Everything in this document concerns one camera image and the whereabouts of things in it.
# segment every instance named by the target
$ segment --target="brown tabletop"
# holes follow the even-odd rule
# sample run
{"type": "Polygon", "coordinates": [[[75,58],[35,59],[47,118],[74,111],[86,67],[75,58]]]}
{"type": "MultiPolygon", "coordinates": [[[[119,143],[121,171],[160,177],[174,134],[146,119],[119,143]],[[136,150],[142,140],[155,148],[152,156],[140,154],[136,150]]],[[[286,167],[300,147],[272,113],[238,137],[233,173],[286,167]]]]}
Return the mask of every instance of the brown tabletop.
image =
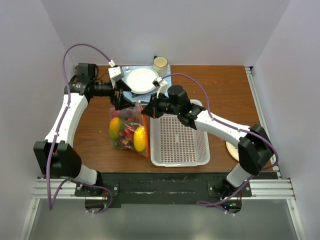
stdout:
{"type": "MultiPolygon", "coordinates": [[[[100,76],[107,81],[108,67],[99,67],[100,76]]],[[[207,91],[211,111],[227,120],[253,126],[259,123],[253,96],[243,66],[172,65],[172,73],[184,73],[195,78],[207,91]]],[[[173,76],[173,85],[182,85],[190,99],[206,107],[201,89],[183,76],[173,76]]],[[[131,150],[112,147],[109,138],[110,108],[108,97],[91,99],[78,124],[73,147],[82,163],[100,172],[229,172],[238,162],[227,151],[226,143],[208,134],[210,161],[196,167],[159,167],[131,150]]]]}

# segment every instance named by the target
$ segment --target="white wall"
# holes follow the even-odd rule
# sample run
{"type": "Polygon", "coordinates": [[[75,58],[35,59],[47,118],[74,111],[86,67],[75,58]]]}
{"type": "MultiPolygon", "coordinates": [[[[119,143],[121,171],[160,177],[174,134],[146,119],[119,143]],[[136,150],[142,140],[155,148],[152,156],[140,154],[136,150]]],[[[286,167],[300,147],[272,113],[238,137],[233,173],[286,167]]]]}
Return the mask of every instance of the white wall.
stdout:
{"type": "Polygon", "coordinates": [[[320,2],[291,0],[254,77],[282,175],[290,177],[309,239],[319,239],[320,2]]]}
{"type": "MultiPolygon", "coordinates": [[[[42,0],[65,48],[91,43],[118,64],[252,66],[290,0],[42,0]]],[[[74,63],[105,64],[92,49],[74,63]]]]}
{"type": "MultiPolygon", "coordinates": [[[[19,238],[40,173],[35,141],[62,103],[64,47],[40,0],[0,3],[0,239],[19,238]]],[[[68,59],[68,71],[71,62],[68,59]]]]}

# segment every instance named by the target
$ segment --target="plastic bag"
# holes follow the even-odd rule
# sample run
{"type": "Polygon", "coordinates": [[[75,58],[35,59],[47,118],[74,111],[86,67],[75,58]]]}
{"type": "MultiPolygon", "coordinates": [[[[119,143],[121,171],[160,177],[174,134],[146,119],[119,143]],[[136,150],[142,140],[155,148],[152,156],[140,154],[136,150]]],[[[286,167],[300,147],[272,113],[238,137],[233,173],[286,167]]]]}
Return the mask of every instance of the plastic bag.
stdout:
{"type": "Polygon", "coordinates": [[[109,136],[114,148],[130,149],[149,157],[147,121],[141,110],[140,100],[136,101],[133,108],[110,108],[109,136]]]}

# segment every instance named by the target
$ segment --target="lemon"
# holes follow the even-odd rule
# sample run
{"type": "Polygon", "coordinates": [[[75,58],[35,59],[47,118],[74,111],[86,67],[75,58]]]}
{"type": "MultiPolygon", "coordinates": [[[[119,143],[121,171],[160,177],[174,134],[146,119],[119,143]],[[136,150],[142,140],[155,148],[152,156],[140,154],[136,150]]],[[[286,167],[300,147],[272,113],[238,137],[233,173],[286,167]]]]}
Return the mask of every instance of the lemon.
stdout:
{"type": "Polygon", "coordinates": [[[133,145],[137,152],[142,152],[146,148],[146,132],[145,127],[139,126],[133,135],[133,145]]]}
{"type": "Polygon", "coordinates": [[[114,117],[109,124],[109,136],[112,139],[116,139],[119,135],[119,129],[123,121],[119,117],[114,117]]]}

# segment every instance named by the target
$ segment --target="blue towel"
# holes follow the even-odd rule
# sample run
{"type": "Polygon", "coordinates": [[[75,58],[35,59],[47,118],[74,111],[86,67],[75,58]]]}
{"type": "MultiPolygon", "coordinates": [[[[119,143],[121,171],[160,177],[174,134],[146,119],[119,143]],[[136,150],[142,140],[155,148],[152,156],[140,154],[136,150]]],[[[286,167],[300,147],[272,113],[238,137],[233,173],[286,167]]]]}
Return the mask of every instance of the blue towel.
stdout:
{"type": "MultiPolygon", "coordinates": [[[[154,67],[152,65],[150,66],[128,66],[130,71],[134,70],[134,69],[138,69],[138,68],[150,68],[150,69],[153,69],[154,67]]],[[[124,82],[126,82],[126,76],[127,76],[127,73],[126,73],[126,70],[127,70],[127,66],[123,66],[122,67],[122,70],[124,72],[124,82]]],[[[171,74],[171,67],[170,65],[168,65],[168,69],[166,71],[166,74],[165,75],[169,75],[171,74]]],[[[171,87],[172,83],[171,83],[171,77],[167,77],[165,78],[165,81],[168,83],[168,88],[171,87]]],[[[154,94],[157,92],[157,89],[151,91],[151,92],[148,92],[146,94],[142,94],[142,95],[139,95],[139,96],[136,96],[136,97],[132,97],[132,94],[131,92],[129,91],[125,91],[124,92],[124,96],[129,99],[131,102],[135,103],[138,99],[141,100],[141,105],[145,106],[145,105],[148,105],[149,101],[150,101],[150,97],[151,97],[151,94],[154,94]]]]}

